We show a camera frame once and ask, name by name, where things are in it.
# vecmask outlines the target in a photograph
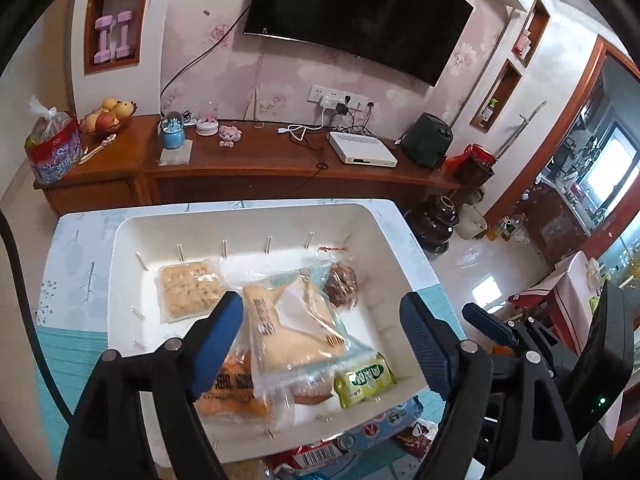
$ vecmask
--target black plug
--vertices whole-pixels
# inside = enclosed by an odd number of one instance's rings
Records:
[[[349,113],[349,109],[347,108],[347,105],[342,104],[342,103],[338,103],[337,105],[335,105],[335,112],[338,115],[346,115],[347,113]]]

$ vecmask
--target green snack package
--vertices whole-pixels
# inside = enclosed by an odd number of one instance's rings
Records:
[[[370,364],[337,374],[334,379],[334,389],[343,408],[373,397],[392,384],[396,384],[396,378],[382,354],[378,354]]]

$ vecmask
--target tv screen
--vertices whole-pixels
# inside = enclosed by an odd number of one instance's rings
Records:
[[[435,86],[472,10],[465,0],[253,0],[244,33],[337,48]]]

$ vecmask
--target door frame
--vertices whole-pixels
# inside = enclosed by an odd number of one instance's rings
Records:
[[[615,58],[631,73],[640,83],[640,70],[636,64],[624,54],[618,47],[598,35],[596,43],[587,62],[587,66],[575,87],[556,124],[551,128],[536,153],[514,179],[501,197],[491,206],[484,215],[489,225],[497,223],[504,215],[509,214],[511,207],[522,194],[535,182],[536,177],[546,166],[556,150],[562,145],[569,135],[572,124],[577,119],[580,110],[587,102],[591,91],[600,76],[607,56]],[[588,258],[599,258],[609,246],[622,234],[633,217],[638,213],[640,205],[640,178],[631,185],[626,195],[609,216],[601,222],[585,241],[581,249]]]

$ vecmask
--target floral wallpaper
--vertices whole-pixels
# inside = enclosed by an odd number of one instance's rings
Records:
[[[467,1],[474,11],[435,88],[337,50],[245,36],[241,20],[215,51],[169,86],[162,108],[197,112],[213,101],[223,119],[319,124],[320,108],[306,100],[318,84],[369,97],[375,106],[368,126],[379,136],[397,139],[423,112],[452,123],[509,19],[501,0]],[[169,0],[162,86],[222,38],[250,2]],[[340,120],[347,119],[338,117],[332,125]]]

